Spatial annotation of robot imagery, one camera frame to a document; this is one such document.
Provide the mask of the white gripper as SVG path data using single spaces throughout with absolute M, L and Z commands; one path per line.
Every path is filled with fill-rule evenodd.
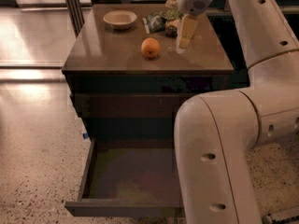
M 167 0 L 165 2 L 166 7 L 178 8 L 185 14 L 178 22 L 178 48 L 186 49 L 189 46 L 198 24 L 196 16 L 202 14 L 211 2 L 212 0 Z

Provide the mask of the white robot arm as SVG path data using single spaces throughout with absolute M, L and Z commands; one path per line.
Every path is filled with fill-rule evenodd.
M 228 0 L 246 88 L 195 95 L 174 143 L 187 224 L 262 224 L 246 154 L 298 130 L 299 43 L 275 0 Z

